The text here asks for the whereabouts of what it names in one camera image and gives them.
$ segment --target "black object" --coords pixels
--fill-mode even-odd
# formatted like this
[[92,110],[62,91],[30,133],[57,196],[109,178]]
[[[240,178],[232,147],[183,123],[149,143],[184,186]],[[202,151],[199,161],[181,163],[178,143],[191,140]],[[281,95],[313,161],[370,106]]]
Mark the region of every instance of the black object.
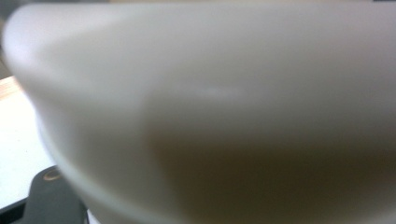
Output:
[[29,197],[0,210],[0,224],[86,224],[87,208],[52,166],[32,181]]

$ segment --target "white plastic container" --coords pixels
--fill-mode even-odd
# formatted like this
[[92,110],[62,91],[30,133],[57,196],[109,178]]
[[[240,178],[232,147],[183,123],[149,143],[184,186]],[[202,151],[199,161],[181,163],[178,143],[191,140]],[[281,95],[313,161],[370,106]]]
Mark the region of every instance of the white plastic container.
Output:
[[103,224],[396,221],[396,4],[37,5],[7,64]]

